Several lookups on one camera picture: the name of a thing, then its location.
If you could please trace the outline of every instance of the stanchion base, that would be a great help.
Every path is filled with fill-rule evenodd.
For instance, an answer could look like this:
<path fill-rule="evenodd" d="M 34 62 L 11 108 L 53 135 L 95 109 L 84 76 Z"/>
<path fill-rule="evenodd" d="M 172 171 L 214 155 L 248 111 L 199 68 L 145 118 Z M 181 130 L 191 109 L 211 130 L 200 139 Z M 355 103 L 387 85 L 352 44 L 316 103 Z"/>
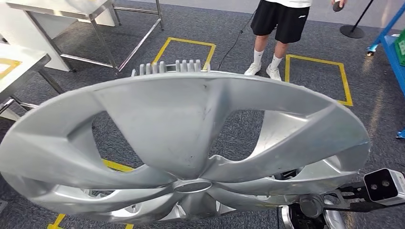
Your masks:
<path fill-rule="evenodd" d="M 340 31 L 346 37 L 355 38 L 355 39 L 364 37 L 364 32 L 362 29 L 360 29 L 359 27 L 356 27 L 356 28 L 354 28 L 353 32 L 352 32 L 352 29 L 353 29 L 352 25 L 343 25 L 341 27 Z"/>

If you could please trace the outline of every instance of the stanchion post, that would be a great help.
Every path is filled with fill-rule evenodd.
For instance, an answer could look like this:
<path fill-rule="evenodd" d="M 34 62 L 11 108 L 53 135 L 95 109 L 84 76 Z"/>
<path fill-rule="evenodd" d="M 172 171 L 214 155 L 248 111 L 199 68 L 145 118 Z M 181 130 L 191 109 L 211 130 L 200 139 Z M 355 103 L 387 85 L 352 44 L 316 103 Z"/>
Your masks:
<path fill-rule="evenodd" d="M 346 37 L 355 38 L 355 39 L 364 37 L 364 31 L 362 29 L 358 28 L 357 25 L 359 25 L 359 22 L 362 20 L 363 16 L 367 12 L 368 8 L 371 6 L 373 1 L 374 0 L 370 0 L 367 7 L 364 9 L 362 15 L 357 20 L 357 22 L 356 22 L 356 24 L 354 26 L 352 26 L 352 25 L 343 25 L 340 28 L 340 31 L 341 31 L 341 33 L 343 35 L 345 35 Z"/>

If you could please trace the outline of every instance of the silver hubcap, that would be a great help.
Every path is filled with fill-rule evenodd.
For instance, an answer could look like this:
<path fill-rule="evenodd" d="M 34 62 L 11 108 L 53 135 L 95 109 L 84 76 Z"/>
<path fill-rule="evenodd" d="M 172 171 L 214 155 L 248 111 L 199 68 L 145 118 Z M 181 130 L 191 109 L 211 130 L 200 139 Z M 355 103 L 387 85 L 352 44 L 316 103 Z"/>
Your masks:
<path fill-rule="evenodd" d="M 241 109 L 265 111 L 256 148 L 241 161 L 209 158 L 227 116 Z M 143 166 L 123 173 L 103 164 L 91 131 L 102 111 Z M 43 103 L 6 134 L 0 171 L 19 193 L 53 211 L 148 223 L 267 209 L 334 190 L 363 167 L 369 148 L 355 115 L 306 88 L 237 74 L 167 73 L 100 83 Z M 297 168 L 289 180 L 271 177 Z M 112 191 L 93 196 L 88 189 Z"/>

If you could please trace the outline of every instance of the green box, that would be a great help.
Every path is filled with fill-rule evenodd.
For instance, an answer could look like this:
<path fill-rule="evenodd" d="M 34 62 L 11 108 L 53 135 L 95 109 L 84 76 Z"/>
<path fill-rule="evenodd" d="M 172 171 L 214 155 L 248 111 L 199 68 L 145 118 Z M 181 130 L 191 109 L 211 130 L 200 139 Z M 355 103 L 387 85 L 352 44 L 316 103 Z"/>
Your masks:
<path fill-rule="evenodd" d="M 405 30 L 401 32 L 399 37 L 394 42 L 396 55 L 399 59 L 399 64 L 405 66 Z"/>

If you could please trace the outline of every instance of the white shirt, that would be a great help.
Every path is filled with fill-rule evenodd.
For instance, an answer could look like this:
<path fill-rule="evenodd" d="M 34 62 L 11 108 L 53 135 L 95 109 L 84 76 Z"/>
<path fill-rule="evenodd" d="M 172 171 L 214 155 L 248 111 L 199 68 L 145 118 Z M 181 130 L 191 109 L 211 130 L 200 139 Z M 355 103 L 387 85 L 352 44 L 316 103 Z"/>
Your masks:
<path fill-rule="evenodd" d="M 279 3 L 283 6 L 292 8 L 310 7 L 312 3 L 312 0 L 266 0 L 266 1 Z"/>

